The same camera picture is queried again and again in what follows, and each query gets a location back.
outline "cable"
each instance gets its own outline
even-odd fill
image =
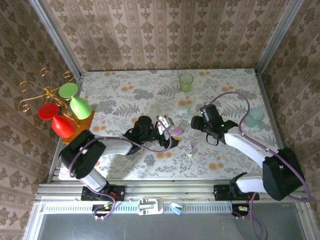
[[[94,138],[92,140],[90,140],[89,142],[87,142],[83,148],[81,148],[81,150],[79,150],[79,152],[75,155],[75,157],[73,158],[73,160],[71,161],[70,165],[69,165],[69,175],[71,178],[74,177],[74,174],[72,173],[72,168],[75,164],[75,162],[77,161],[78,157],[80,156],[80,154],[82,154],[82,152],[87,149],[87,147],[89,147],[89,145],[91,145],[92,143],[94,143],[95,141],[98,141],[98,140],[122,140],[122,141],[125,141],[125,142],[128,142],[128,143],[131,143],[133,145],[136,145],[142,149],[146,149],[146,150],[149,150],[151,152],[154,152],[154,153],[162,153],[162,152],[165,152],[167,150],[169,150],[172,146],[172,138],[171,138],[171,135],[170,135],[170,132],[169,130],[166,128],[166,126],[164,125],[164,123],[162,121],[160,121],[160,119],[158,117],[156,117],[156,119],[159,121],[159,123],[164,127],[164,130],[166,131],[166,133],[169,135],[169,146],[164,149],[164,150],[153,150],[153,149],[150,149],[148,147],[145,147],[143,145],[140,145],[139,143],[136,143],[132,140],[129,140],[125,137],[120,137],[120,136],[102,136],[102,137],[97,137],[97,138]]]
[[[263,144],[257,142],[256,140],[252,139],[251,137],[247,136],[244,131],[242,130],[241,126],[242,126],[242,123],[243,121],[245,120],[245,118],[248,116],[249,112],[250,112],[250,103],[248,101],[248,99],[246,98],[245,95],[243,95],[242,93],[240,92],[236,92],[236,91],[228,91],[228,92],[224,92],[222,94],[220,94],[219,96],[215,97],[211,103],[213,104],[218,98],[224,96],[224,95],[227,95],[227,94],[237,94],[239,96],[242,96],[244,98],[244,100],[246,101],[247,103],[247,106],[248,106],[248,109],[246,111],[246,113],[244,114],[244,116],[241,118],[240,120],[240,123],[239,123],[239,126],[238,126],[238,129],[241,133],[241,135],[246,139],[248,140],[249,142],[253,143],[254,145],[256,146],[259,146],[260,148],[264,149],[266,152],[269,152],[271,153],[273,156],[276,156],[284,165],[286,165],[293,173],[294,175],[300,180],[300,182],[302,183],[303,187],[305,188],[306,190],[306,193],[307,193],[307,198],[306,200],[303,200],[303,199],[299,199],[299,198],[296,198],[296,197],[293,197],[291,195],[289,195],[290,198],[296,200],[297,202],[300,202],[300,203],[308,203],[310,202],[311,200],[311,192],[310,192],[310,189],[306,183],[306,181],[302,178],[302,176],[297,172],[297,170],[295,170],[286,160],[284,160],[280,155],[278,155],[276,152],[274,152],[273,150],[269,149],[268,147],[264,146]],[[265,226],[265,224],[262,222],[262,220],[258,219],[257,217],[253,216],[252,212],[253,212],[253,207],[254,207],[254,199],[255,199],[255,196],[256,196],[257,192],[255,192],[252,196],[252,199],[251,199],[251,203],[250,203],[250,221],[251,221],[251,226],[253,228],[253,231],[254,231],[254,234],[255,236],[260,240],[261,238],[259,237],[259,235],[257,234],[257,231],[256,231],[256,228],[254,226],[254,223],[253,223],[253,219],[257,219],[257,221],[259,221],[263,226],[264,226],[264,229],[265,229],[265,232],[266,232],[266,237],[265,237],[265,240],[268,239],[268,231],[267,231],[267,227]]]
[[[252,195],[252,199],[251,199],[251,203],[250,203],[250,210],[249,210],[249,217],[250,217],[250,222],[251,222],[251,226],[253,228],[253,231],[254,231],[254,234],[256,236],[257,239],[261,240],[261,238],[259,237],[257,231],[256,231],[256,228],[254,226],[254,218],[256,219],[259,219],[257,218],[256,216],[253,216],[253,211],[254,211],[254,200],[255,200],[255,197],[257,195],[257,192],[255,192],[253,195]],[[261,222],[261,224],[264,226],[264,229],[265,229],[265,239],[264,240],[267,240],[268,239],[268,230],[267,230],[267,227],[266,225],[264,224],[264,222],[262,220],[259,219],[259,221]]]
[[[268,233],[267,227],[266,227],[266,225],[264,224],[264,222],[260,218],[258,218],[256,216],[253,216],[253,215],[251,215],[251,217],[250,217],[250,215],[249,216],[242,216],[237,212],[233,212],[233,213],[238,215],[240,218],[246,218],[247,219],[247,218],[251,218],[252,217],[252,220],[256,220],[260,224],[260,226],[264,228],[264,230],[265,230],[265,239],[264,240],[268,239],[269,233]]]
[[[212,144],[212,143],[210,143],[210,142],[208,141],[208,136],[209,136],[209,133],[206,134],[206,137],[205,137],[206,142],[207,142],[208,144],[210,144],[211,146],[218,146],[219,140],[216,141],[216,144]]]
[[[249,206],[250,201],[251,201],[251,197],[250,195],[248,195],[248,201],[246,202],[245,206]]]
[[[95,191],[93,190],[91,187],[87,186],[83,181],[81,181],[80,179],[80,182],[83,183],[91,192],[93,192],[94,194],[97,194],[97,195],[101,195],[101,196],[105,196],[105,197],[108,197],[112,200],[112,207],[110,209],[110,211],[103,217],[104,219],[107,218],[115,209],[116,209],[116,200],[109,194],[106,194],[106,193],[102,193],[102,192],[98,192],[98,191]],[[94,213],[93,215],[96,216],[97,214],[97,211],[100,210],[101,208],[97,207],[95,210],[94,210]]]
[[[119,202],[120,197],[115,192],[109,192],[109,194],[115,199],[115,203]]]

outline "red cup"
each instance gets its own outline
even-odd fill
[[[52,119],[59,112],[59,107],[54,102],[48,102],[39,108],[38,116],[42,120]]]
[[[76,131],[76,124],[64,115],[54,116],[51,123],[52,129],[61,138],[69,138]]]

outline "orange wooden base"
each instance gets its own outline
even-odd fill
[[[72,136],[67,137],[67,138],[62,138],[62,143],[63,144],[69,144],[73,139],[76,138],[76,136],[78,136],[83,130],[89,129],[92,123],[92,120],[94,118],[95,115],[95,111],[92,110],[91,114],[89,117],[87,117],[86,119],[83,120],[77,120],[77,124],[79,125],[79,127],[77,127],[75,129],[75,132]]]

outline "clear glass cup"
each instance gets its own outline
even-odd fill
[[[248,116],[244,120],[244,124],[253,128],[258,125],[265,118],[265,112],[260,107],[253,107],[250,109]]]
[[[179,76],[179,86],[181,92],[189,92],[191,90],[192,83],[194,81],[194,76],[190,73],[182,73]]]

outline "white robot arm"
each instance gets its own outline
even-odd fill
[[[220,188],[227,189],[227,193],[215,191],[216,200],[242,200],[247,198],[248,193],[267,193],[273,199],[280,201],[302,186],[302,182],[291,169],[272,154],[275,153],[285,159],[304,180],[296,155],[290,148],[261,147],[264,145],[262,142],[248,134],[244,136],[235,122],[231,120],[224,122],[213,104],[206,105],[200,110],[202,117],[192,118],[193,129],[211,135],[217,140],[217,144],[220,141],[238,149],[262,168],[262,175],[244,172],[234,177],[228,188]]]

